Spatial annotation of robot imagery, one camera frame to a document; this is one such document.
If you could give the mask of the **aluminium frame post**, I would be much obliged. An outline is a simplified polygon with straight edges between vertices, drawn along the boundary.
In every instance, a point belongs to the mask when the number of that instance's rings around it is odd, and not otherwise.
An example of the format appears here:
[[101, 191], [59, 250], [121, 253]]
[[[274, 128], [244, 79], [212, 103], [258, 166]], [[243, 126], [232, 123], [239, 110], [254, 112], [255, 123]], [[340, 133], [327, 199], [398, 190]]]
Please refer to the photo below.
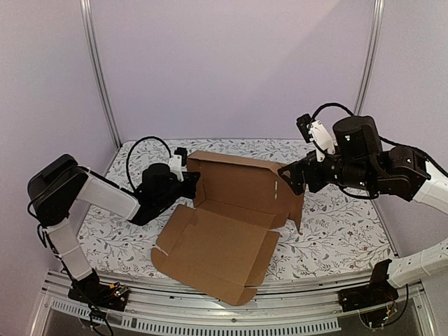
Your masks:
[[95, 24], [92, 14], [92, 2], [89, 0], [80, 0], [80, 12], [83, 20], [83, 28], [85, 32], [85, 38], [87, 42], [87, 49], [92, 64], [92, 70], [94, 74], [94, 80], [97, 85], [99, 99], [104, 112], [106, 124], [111, 136], [113, 145], [117, 150], [123, 145], [120, 133], [118, 130], [118, 124], [113, 113], [111, 100], [109, 97], [104, 72], [102, 69], [102, 63], [99, 55], [99, 47], [97, 43], [97, 37], [95, 34]]
[[363, 111], [365, 100], [368, 94], [370, 80], [373, 74], [377, 48], [379, 45], [382, 30], [385, 3], [385, 0], [374, 1], [370, 35], [367, 43], [367, 52], [365, 55], [362, 76], [360, 79], [358, 93], [356, 95], [355, 105], [353, 109], [353, 113], [357, 116], [359, 116]]

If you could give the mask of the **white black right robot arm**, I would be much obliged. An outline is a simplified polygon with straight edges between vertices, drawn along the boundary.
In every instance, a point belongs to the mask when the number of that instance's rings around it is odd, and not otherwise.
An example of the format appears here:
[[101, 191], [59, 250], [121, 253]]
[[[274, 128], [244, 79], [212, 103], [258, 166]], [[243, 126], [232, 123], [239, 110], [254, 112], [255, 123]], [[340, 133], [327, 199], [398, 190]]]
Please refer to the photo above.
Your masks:
[[[397, 196], [408, 202], [426, 204], [447, 214], [447, 172], [419, 148], [395, 144], [383, 150], [372, 117], [349, 116], [333, 125], [337, 145], [322, 153], [308, 152], [299, 161], [278, 169], [278, 175], [300, 195], [306, 186], [317, 193], [328, 184], [368, 193], [368, 200], [380, 195]], [[447, 268], [447, 238], [430, 248], [379, 262], [374, 266], [370, 284], [362, 290], [367, 305], [377, 305], [389, 294], [389, 287], [399, 288], [430, 277]]]

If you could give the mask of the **aluminium right frame post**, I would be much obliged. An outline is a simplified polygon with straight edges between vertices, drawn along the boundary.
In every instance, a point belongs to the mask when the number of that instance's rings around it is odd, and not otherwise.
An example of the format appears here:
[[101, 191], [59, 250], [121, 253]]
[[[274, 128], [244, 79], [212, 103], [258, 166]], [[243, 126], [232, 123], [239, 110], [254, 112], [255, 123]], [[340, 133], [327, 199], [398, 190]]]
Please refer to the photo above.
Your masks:
[[356, 95], [355, 105], [353, 109], [353, 113], [357, 116], [359, 116], [363, 111], [365, 100], [368, 94], [370, 80], [373, 74], [377, 48], [379, 45], [382, 30], [385, 3], [385, 0], [374, 1], [370, 35], [367, 43], [367, 52], [365, 55], [362, 76], [360, 79], [358, 93]]

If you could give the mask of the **aluminium left frame post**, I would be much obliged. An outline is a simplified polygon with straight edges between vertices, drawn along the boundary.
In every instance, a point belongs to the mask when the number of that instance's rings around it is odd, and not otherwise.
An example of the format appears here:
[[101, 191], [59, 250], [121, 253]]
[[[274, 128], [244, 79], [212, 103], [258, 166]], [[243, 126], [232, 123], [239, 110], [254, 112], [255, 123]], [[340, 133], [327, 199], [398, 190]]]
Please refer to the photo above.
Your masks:
[[87, 42], [87, 49], [92, 64], [92, 70], [94, 74], [94, 80], [97, 85], [99, 99], [104, 112], [106, 124], [111, 136], [113, 145], [117, 150], [123, 145], [120, 133], [118, 130], [118, 124], [113, 113], [111, 100], [109, 97], [104, 72], [102, 69], [102, 63], [99, 55], [99, 47], [97, 43], [97, 37], [95, 34], [95, 24], [92, 14], [92, 2], [89, 0], [80, 0], [80, 12], [83, 20], [83, 28], [85, 32], [85, 38]]

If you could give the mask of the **aluminium front rail base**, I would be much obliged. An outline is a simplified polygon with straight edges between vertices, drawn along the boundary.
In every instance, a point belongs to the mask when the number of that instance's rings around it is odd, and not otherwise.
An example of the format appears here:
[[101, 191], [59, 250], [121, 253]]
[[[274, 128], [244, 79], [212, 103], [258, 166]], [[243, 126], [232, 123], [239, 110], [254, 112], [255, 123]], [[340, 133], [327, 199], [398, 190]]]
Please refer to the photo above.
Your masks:
[[343, 311], [338, 292], [367, 282], [359, 272], [313, 279], [266, 281], [247, 304], [234, 307], [169, 279], [102, 274], [130, 288], [123, 311], [106, 321], [70, 300], [67, 275], [49, 271], [39, 293], [30, 335], [437, 335], [424, 287], [399, 292], [391, 322], [370, 329], [359, 311]]

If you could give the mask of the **floral patterned table mat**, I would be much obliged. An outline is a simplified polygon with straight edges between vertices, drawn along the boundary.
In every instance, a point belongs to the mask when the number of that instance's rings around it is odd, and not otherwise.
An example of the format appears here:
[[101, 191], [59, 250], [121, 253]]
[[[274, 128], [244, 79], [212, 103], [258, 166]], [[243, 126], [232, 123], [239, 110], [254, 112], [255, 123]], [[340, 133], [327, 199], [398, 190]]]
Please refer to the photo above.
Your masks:
[[[123, 188], [140, 182], [151, 163], [165, 162], [167, 150], [184, 147], [189, 152], [208, 151], [259, 160], [289, 163], [305, 156], [312, 146], [303, 140], [284, 139], [184, 139], [129, 141], [116, 155], [107, 179]], [[304, 196], [300, 226], [288, 221], [279, 230], [279, 242], [267, 268], [266, 280], [286, 281], [367, 271], [392, 258], [382, 221], [372, 203], [329, 185]], [[91, 266], [106, 273], [159, 279], [150, 259], [151, 249], [169, 212], [139, 227], [115, 214], [91, 206], [78, 231], [78, 239]]]

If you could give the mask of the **brown cardboard box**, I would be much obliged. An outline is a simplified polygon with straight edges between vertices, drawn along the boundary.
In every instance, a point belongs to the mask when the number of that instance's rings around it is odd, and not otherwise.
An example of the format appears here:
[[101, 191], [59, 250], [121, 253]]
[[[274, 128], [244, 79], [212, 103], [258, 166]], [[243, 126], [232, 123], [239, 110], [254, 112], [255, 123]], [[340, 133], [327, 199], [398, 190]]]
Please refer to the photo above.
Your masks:
[[229, 305], [249, 302], [265, 279], [282, 228], [301, 224], [304, 194], [278, 174], [280, 162], [196, 150], [193, 207], [178, 205], [150, 260], [157, 271]]

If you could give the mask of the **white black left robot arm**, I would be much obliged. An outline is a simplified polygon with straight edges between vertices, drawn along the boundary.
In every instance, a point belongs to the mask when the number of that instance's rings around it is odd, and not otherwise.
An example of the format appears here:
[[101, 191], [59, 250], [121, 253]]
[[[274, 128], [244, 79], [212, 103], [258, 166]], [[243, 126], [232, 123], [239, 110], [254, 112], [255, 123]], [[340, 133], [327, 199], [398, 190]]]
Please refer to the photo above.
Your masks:
[[104, 298], [104, 289], [70, 226], [69, 212], [74, 202], [87, 202], [134, 225], [144, 226], [177, 199], [195, 198], [200, 173], [183, 171], [185, 165], [179, 155], [167, 164], [152, 164], [143, 171], [141, 184], [130, 191], [80, 166], [71, 155], [63, 154], [28, 182], [28, 210], [39, 222], [42, 242], [51, 246], [71, 277], [73, 287], [88, 303], [99, 303]]

